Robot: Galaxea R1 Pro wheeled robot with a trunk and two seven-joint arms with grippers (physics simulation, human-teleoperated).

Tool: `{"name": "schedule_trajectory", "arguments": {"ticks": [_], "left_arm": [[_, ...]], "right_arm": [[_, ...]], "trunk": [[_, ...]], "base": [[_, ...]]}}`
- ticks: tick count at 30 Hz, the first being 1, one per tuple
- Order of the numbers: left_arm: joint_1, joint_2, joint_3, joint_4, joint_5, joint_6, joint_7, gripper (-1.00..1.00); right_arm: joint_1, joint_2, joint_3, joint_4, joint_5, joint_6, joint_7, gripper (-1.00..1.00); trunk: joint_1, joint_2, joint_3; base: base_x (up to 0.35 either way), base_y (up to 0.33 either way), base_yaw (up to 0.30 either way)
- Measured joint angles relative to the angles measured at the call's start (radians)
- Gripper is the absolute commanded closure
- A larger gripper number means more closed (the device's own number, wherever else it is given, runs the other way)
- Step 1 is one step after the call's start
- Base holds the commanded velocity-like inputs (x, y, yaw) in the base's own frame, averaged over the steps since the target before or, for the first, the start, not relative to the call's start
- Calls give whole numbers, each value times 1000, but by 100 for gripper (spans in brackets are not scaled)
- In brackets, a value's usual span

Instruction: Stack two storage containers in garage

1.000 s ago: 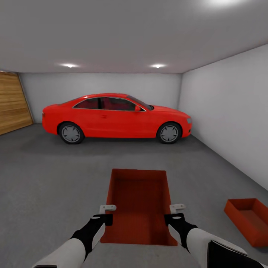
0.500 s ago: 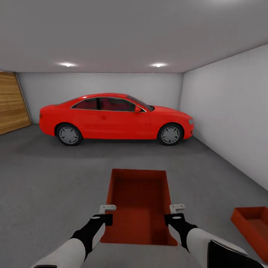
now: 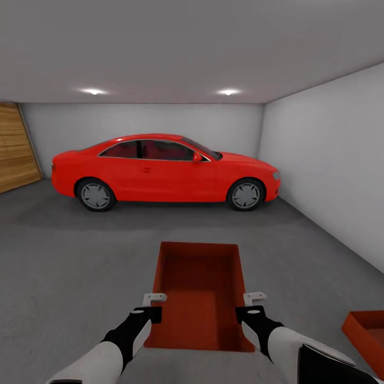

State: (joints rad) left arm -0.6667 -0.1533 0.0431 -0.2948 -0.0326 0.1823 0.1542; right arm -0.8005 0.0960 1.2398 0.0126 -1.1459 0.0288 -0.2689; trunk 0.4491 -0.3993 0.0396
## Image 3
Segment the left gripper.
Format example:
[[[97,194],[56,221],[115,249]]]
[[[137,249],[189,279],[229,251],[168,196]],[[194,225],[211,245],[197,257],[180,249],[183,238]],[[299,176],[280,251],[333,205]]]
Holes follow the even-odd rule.
[[[162,321],[162,307],[134,308],[136,310],[147,310],[151,315],[152,324],[160,324]]]

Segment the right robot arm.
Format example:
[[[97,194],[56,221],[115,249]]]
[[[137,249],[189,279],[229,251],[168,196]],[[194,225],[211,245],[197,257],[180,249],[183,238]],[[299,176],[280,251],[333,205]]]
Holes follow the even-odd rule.
[[[245,338],[290,384],[384,384],[358,370],[348,356],[266,317],[264,307],[252,303],[265,300],[265,293],[246,293],[243,298],[245,307],[236,307],[236,316]]]

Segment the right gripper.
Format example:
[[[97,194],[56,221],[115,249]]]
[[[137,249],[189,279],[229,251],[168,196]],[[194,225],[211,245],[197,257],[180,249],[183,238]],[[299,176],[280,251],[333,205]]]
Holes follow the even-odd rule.
[[[248,309],[258,309],[262,312],[262,316],[265,316],[265,310],[263,306],[253,306],[253,307],[236,307],[236,316],[238,323],[242,323],[242,320],[245,319],[245,313]]]

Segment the storage box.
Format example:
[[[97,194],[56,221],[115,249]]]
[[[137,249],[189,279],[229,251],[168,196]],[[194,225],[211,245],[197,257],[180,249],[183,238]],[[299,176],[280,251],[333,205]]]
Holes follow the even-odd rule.
[[[384,310],[349,312],[342,332],[379,379],[384,381],[384,347],[368,330],[384,329]]]
[[[238,323],[245,285],[238,245],[161,242],[153,293],[167,295],[145,348],[254,353]]]

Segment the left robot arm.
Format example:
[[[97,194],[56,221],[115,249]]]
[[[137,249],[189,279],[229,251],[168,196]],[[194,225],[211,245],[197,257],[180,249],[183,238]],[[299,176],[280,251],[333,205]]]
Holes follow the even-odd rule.
[[[166,300],[166,294],[145,294],[142,308],[134,308],[126,321],[109,331],[96,347],[45,384],[116,384],[146,342],[151,325],[162,321],[162,307],[152,307],[151,302]]]

